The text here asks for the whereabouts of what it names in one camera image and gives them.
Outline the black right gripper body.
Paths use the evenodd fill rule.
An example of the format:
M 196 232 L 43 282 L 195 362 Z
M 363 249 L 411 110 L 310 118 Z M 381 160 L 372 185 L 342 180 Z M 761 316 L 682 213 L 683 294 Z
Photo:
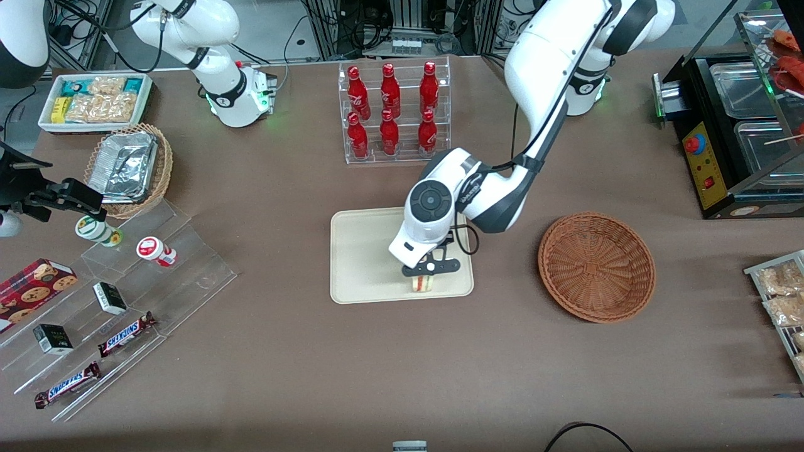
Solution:
M 42 190 L 49 182 L 42 168 L 53 164 L 18 152 L 5 141 L 1 142 L 1 209 L 9 211 L 15 203 L 22 203 L 32 192 Z

